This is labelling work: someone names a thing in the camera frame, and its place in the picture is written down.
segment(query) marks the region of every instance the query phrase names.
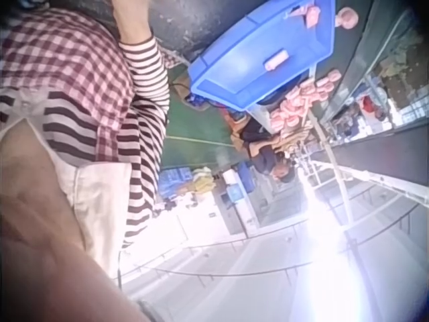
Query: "blue tray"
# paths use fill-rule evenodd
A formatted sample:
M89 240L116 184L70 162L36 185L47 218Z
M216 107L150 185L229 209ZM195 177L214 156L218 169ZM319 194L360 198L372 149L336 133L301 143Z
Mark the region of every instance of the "blue tray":
M320 9L316 27L288 17L301 5ZM191 91L237 111L256 102L332 54L335 0L271 0L237 22L189 67ZM289 58L274 71L264 64L281 50Z

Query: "white cloth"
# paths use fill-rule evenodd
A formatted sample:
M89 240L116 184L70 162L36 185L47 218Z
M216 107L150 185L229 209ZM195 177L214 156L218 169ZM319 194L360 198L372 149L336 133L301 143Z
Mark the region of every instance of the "white cloth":
M0 89L0 95L6 92L7 89ZM63 161L43 138L38 121L44 113L48 92L20 89L13 106L0 103L0 111L9 114L6 126L0 128L0 141L14 125L27 120L52 159L60 187L82 231L86 252L114 277L125 235L131 164L98 162L75 167Z

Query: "checkered apron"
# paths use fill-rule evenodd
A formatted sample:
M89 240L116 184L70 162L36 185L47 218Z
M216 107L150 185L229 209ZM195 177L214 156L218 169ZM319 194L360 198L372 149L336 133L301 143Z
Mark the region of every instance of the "checkered apron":
M118 161L116 136L134 92L108 31L78 13L48 9L23 13L3 34L1 86L62 91L98 122L96 161Z

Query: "green floor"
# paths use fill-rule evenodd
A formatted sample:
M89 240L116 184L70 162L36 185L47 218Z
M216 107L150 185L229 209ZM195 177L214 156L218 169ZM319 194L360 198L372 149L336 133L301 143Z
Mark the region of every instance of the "green floor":
M175 79L182 67L170 71ZM209 166L224 168L243 159L231 146L230 130L215 108L195 111L181 103L175 92L169 112L163 168Z

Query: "black and white striped sleeve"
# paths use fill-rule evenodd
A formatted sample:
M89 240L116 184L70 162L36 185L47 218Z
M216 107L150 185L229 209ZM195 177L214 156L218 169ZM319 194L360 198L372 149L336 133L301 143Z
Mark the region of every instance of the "black and white striped sleeve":
M158 187L170 105L167 70L156 39L120 44L133 78L135 97L119 133L119 157L133 166L127 233L131 245L151 218Z

